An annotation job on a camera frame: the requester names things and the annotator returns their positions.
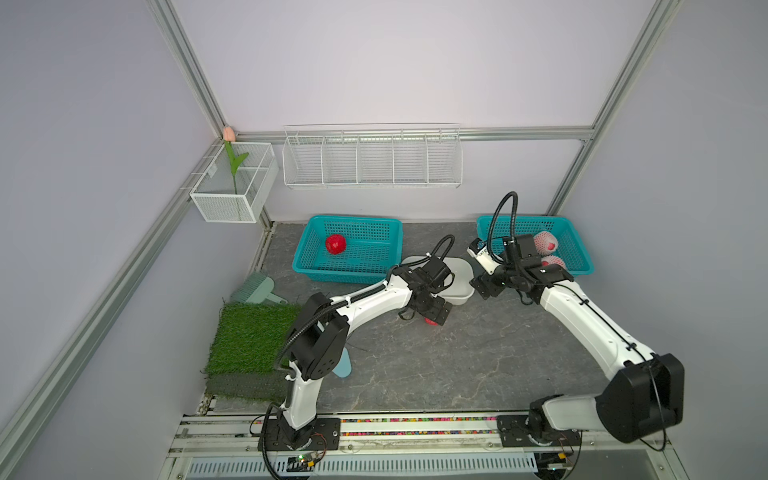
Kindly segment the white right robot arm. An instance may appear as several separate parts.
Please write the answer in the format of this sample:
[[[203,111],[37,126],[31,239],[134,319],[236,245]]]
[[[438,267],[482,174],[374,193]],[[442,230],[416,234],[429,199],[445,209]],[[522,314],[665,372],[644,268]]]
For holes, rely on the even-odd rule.
[[[584,293],[561,265],[544,262],[530,235],[503,240],[497,255],[489,240],[475,239],[468,254],[483,272],[472,280],[482,298],[507,289],[552,314],[597,362],[608,384],[594,395],[552,395],[531,403],[523,427],[546,446],[565,431],[602,431],[623,443],[680,424],[685,369],[672,354],[659,355],[636,340]]]

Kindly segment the white plastic tub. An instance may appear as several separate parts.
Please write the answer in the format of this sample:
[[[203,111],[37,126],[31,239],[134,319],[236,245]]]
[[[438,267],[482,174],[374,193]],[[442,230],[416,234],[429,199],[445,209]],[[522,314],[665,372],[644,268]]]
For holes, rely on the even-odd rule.
[[[470,285],[473,269],[460,258],[408,257],[393,273],[401,277],[412,290],[409,304],[414,309],[461,306],[474,294]]]

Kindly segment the teal plastic basket left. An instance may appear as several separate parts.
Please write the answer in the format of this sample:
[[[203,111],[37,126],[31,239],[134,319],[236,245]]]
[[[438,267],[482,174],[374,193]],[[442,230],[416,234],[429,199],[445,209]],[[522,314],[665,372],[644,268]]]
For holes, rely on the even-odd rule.
[[[330,255],[325,239],[341,234],[347,249]],[[313,281],[373,284],[400,263],[403,224],[397,219],[317,215],[307,223],[294,254],[292,268]]]

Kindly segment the teal plastic basket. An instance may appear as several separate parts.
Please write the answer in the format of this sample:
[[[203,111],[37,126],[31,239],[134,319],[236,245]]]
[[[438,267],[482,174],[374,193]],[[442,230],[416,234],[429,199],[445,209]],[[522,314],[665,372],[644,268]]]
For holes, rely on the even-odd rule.
[[[492,215],[480,216],[476,219],[477,236],[487,240],[487,232],[492,221]],[[503,253],[502,237],[509,234],[509,215],[500,215],[494,226],[492,235],[492,250],[494,254],[501,256]],[[558,248],[555,256],[561,258],[567,270],[574,277],[591,275],[594,265],[584,242],[572,222],[562,217],[551,216],[517,216],[515,235],[531,234],[547,231],[558,240]]]
[[[330,255],[325,239],[341,234],[347,249]],[[397,219],[317,215],[307,223],[294,254],[292,268],[313,281],[373,284],[400,263],[403,224]]]

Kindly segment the light blue plastic trowel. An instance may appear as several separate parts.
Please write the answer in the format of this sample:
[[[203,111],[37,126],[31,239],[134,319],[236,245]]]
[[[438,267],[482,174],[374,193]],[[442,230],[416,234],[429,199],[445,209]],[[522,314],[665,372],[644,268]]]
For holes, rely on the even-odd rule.
[[[337,362],[335,368],[333,369],[333,373],[339,378],[347,378],[351,374],[351,372],[352,372],[352,364],[351,364],[349,351],[347,349],[344,349],[342,351],[339,361]]]

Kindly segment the pale green brush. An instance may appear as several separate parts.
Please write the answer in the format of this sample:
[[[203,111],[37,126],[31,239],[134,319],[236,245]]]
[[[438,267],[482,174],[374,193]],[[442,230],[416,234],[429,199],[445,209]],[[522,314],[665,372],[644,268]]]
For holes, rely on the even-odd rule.
[[[253,272],[243,285],[231,294],[230,301],[252,304],[271,302],[277,305],[287,305],[288,301],[276,295],[273,292],[274,288],[275,282],[272,278],[261,272]]]

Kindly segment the green artificial grass mat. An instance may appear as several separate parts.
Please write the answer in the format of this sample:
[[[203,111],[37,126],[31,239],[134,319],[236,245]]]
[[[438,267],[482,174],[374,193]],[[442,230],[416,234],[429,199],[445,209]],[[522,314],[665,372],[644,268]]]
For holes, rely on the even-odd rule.
[[[273,362],[299,311],[295,304],[225,304],[204,369],[206,392],[282,402],[286,373],[274,369]]]

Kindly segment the artificial pink tulip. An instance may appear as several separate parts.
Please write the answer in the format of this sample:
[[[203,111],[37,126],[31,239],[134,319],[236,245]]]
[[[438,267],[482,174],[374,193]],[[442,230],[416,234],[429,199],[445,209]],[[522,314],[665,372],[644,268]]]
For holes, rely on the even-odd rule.
[[[237,184],[238,170],[240,166],[244,163],[244,161],[248,158],[249,153],[244,152],[244,153],[238,154],[235,152],[233,143],[237,140],[237,138],[236,138],[235,131],[231,126],[225,126],[222,129],[222,139],[224,142],[225,151],[229,159],[233,190],[234,190],[234,193],[238,195],[239,194],[238,184]]]

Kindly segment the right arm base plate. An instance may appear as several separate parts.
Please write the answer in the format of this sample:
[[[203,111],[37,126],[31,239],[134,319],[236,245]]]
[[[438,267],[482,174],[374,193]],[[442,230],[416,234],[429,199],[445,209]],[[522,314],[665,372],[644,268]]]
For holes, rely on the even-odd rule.
[[[497,429],[504,447],[579,446],[580,434],[574,430],[556,430],[538,411],[497,417]]]

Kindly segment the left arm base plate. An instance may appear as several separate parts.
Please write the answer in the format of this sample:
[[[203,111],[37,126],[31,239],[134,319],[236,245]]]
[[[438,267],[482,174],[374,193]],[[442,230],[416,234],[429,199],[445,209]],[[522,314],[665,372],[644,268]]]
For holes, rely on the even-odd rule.
[[[341,420],[339,418],[315,418],[307,425],[294,429],[282,417],[270,418],[259,435],[258,447],[268,451],[301,451],[339,449]]]

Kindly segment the aluminium frame bar back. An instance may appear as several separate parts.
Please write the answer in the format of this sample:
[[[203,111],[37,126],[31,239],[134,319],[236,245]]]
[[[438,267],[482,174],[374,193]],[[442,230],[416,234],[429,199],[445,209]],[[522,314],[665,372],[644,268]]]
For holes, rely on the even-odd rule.
[[[384,123],[292,125],[277,131],[239,132],[242,141],[284,143],[289,139],[376,139],[457,135],[462,142],[478,141],[587,141],[594,137],[591,126],[462,127],[451,123]]]

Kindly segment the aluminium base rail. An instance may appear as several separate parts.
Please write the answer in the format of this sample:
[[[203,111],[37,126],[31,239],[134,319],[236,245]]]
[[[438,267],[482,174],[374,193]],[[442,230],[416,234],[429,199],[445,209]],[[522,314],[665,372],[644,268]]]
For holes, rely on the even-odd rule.
[[[594,449],[659,448],[660,433],[644,441],[623,443],[608,431],[594,425],[571,426],[580,434],[579,446],[504,447],[497,429],[497,417],[525,414],[524,411],[371,413],[351,412],[321,414],[318,418],[339,418],[339,449],[327,451],[341,454],[453,454],[470,452],[555,452],[574,453]],[[184,417],[172,439],[168,456],[213,457],[255,455],[259,435],[267,426],[262,415],[207,415]]]

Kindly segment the aluminium frame post right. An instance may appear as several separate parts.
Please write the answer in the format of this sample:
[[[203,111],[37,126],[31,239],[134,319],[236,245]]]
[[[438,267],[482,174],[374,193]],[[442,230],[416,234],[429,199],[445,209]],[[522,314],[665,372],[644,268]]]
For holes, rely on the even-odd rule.
[[[548,216],[557,216],[582,176],[611,123],[650,60],[657,44],[672,23],[682,1],[655,1],[648,17],[630,49],[608,96],[600,108],[591,127],[592,133],[581,141],[581,147],[567,169],[546,210]]]

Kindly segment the aluminium frame post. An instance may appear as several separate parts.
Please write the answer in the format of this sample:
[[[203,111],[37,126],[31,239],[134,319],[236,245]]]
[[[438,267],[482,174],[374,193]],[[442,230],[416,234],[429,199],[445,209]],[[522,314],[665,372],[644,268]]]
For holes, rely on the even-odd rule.
[[[227,122],[173,2],[148,0],[147,5],[207,123],[221,139]]]
[[[548,216],[557,216],[582,176],[611,123],[650,60],[657,44],[672,23],[682,1],[655,1],[648,17],[630,49],[608,96],[600,108],[591,127],[592,133],[581,141],[581,147],[567,169],[546,210]]]

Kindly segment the aluminium frame post left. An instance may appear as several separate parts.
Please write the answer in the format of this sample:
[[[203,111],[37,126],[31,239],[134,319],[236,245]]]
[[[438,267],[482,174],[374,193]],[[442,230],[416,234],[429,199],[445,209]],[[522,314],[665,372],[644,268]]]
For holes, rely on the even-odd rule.
[[[221,139],[227,122],[173,2],[148,0],[147,5],[207,123]]]

